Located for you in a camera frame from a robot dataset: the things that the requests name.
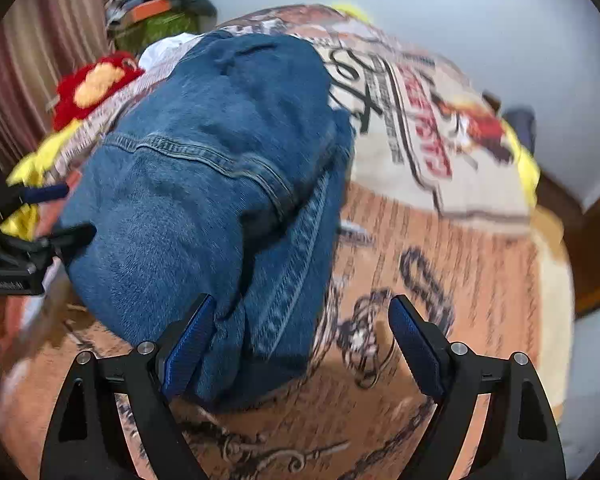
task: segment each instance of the white wall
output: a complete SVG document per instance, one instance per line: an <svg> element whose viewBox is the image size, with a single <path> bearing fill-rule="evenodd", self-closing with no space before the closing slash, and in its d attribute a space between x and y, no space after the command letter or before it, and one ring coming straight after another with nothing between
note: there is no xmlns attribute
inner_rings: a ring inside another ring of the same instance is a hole
<svg viewBox="0 0 600 480"><path fill-rule="evenodd" d="M476 88L538 115L536 156L584 203L600 193L600 14L590 0L211 0L219 21L263 7L348 1L440 52Z"/></svg>
<svg viewBox="0 0 600 480"><path fill-rule="evenodd" d="M575 323L559 431L568 478L577 478L600 452L600 310Z"/></svg>

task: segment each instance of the striped curtain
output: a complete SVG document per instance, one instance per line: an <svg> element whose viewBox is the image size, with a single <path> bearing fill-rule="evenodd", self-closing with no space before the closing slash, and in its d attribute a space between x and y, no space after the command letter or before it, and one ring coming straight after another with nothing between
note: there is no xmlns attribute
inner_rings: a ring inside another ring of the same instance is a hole
<svg viewBox="0 0 600 480"><path fill-rule="evenodd" d="M58 80L110 51L106 0L16 0L0 24L0 168L50 131Z"/></svg>

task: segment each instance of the plush toy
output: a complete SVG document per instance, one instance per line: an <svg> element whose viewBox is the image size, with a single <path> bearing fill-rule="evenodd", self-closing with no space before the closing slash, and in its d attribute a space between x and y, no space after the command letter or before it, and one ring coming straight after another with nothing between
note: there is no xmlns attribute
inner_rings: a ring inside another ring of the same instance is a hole
<svg viewBox="0 0 600 480"><path fill-rule="evenodd" d="M128 52L115 52L58 83L53 129L62 130L72 119L85 119L105 99L144 73Z"/></svg>

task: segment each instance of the bed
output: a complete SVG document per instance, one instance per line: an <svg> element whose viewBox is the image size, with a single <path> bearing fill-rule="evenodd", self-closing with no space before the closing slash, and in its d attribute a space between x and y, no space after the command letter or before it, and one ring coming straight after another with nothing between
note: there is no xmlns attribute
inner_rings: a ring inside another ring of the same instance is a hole
<svg viewBox="0 0 600 480"><path fill-rule="evenodd" d="M394 294L407 294L450 340L476 352L526 352L559 419L573 330L562 227L525 200L515 158L500 140L494 145L493 136L462 129L471 121L490 132L501 124L466 76L449 60L331 7L264 9L221 28L311 41L332 76L333 104L352 112L356 155L306 375L236 413L172 404L210 478L397 478L434 406L388 330ZM167 78L197 40L164 49L143 76L100 105L62 147L46 182L79 186L81 164L116 118ZM62 207L41 209L39 234ZM8 299L0 338L0 436L32 479L75 355L129 350L80 304L59 264L46 282L43 297ZM486 402L476 406L454 478L471 463ZM329 416L318 416L316 406ZM123 396L118 408L138 473L152 478Z"/></svg>

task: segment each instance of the denim jeans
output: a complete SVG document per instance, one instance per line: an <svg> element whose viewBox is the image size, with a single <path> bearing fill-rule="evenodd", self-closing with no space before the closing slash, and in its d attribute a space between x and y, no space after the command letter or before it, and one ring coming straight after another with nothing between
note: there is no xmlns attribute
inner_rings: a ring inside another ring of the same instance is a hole
<svg viewBox="0 0 600 480"><path fill-rule="evenodd" d="M216 298L187 388L213 409L305 370L352 150L329 88L303 40L210 33L105 138L62 213L96 226L68 273L129 343Z"/></svg>

